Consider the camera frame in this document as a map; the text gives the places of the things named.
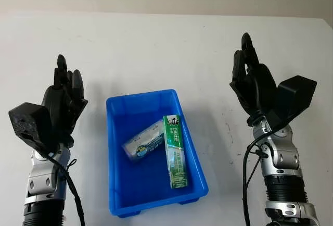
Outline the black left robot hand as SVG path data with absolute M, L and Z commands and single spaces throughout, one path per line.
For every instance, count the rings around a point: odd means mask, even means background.
M 58 55 L 54 83 L 45 91 L 42 105 L 50 113 L 56 140 L 67 148 L 73 147 L 71 134 L 87 103 L 80 71 L 68 70 L 65 57 Z

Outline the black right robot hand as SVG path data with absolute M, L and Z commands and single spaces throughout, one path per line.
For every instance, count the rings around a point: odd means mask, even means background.
M 241 50 L 234 53 L 231 88 L 249 115 L 248 126 L 254 126 L 260 118 L 273 109 L 276 83 L 270 70 L 258 60 L 250 35 L 241 38 Z

